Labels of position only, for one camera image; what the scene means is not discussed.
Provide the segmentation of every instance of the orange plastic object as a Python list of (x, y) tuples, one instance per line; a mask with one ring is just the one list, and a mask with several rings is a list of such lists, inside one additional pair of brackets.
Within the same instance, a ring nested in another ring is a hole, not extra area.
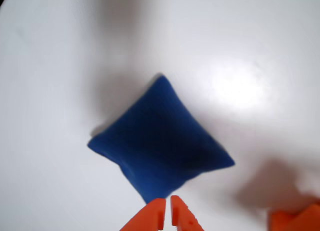
[(171, 196), (172, 225), (177, 231), (204, 231), (198, 220), (179, 196)]
[(144, 206), (120, 231), (158, 231), (164, 229), (166, 200), (156, 198)]
[(283, 231), (285, 227), (296, 217), (284, 211), (277, 211), (271, 215), (270, 229), (271, 231)]
[(320, 231), (320, 205), (312, 204), (298, 215), (274, 213), (271, 231)]
[[(166, 200), (156, 198), (141, 209), (120, 231), (158, 231), (164, 229)], [(204, 231), (188, 206), (171, 196), (172, 225), (177, 231)]]

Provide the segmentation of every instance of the white surface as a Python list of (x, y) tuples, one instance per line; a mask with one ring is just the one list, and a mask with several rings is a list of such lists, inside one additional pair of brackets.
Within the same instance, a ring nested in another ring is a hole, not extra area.
[(320, 196), (319, 32), (319, 0), (5, 0), (0, 230), (132, 218), (141, 197), (86, 144), (159, 72), (236, 161), (174, 194), (206, 231), (266, 230)]

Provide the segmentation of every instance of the blue fabric pouch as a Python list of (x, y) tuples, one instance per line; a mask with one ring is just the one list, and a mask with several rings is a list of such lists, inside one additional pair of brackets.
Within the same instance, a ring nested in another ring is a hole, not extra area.
[(88, 147), (118, 164), (146, 203), (166, 198), (202, 172), (235, 164), (164, 76)]

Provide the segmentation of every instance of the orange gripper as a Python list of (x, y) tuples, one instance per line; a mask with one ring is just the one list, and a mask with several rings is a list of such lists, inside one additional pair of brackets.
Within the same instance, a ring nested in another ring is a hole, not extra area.
[(320, 205), (312, 204), (299, 214), (273, 213), (270, 231), (320, 231)]
[[(120, 231), (158, 231), (165, 223), (166, 200), (156, 198), (141, 209)], [(172, 225), (177, 231), (204, 231), (179, 196), (171, 196)]]

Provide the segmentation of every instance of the blue bean bag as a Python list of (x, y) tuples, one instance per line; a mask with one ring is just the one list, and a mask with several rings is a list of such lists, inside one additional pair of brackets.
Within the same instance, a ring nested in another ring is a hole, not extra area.
[(235, 164), (191, 116), (165, 76), (88, 147), (118, 164), (146, 203), (166, 198), (202, 172)]

